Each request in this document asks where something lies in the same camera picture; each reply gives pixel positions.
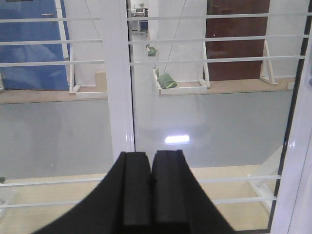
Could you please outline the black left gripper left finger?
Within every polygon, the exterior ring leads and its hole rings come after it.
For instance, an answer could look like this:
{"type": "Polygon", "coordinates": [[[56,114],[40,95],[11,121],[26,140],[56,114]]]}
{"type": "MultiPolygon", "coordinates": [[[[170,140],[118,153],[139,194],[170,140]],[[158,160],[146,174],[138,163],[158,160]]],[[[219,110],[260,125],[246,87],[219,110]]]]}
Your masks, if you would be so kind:
{"type": "Polygon", "coordinates": [[[151,169],[144,152],[120,153],[105,178],[38,234],[138,234],[152,223],[151,169]]]}

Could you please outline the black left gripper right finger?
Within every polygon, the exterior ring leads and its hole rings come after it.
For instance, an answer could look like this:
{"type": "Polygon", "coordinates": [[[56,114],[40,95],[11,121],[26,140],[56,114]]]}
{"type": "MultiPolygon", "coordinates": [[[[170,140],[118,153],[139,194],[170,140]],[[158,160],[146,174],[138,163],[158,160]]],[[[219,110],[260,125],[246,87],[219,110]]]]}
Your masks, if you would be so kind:
{"type": "Polygon", "coordinates": [[[157,234],[234,234],[191,172],[182,150],[157,151],[153,166],[157,234]]]}

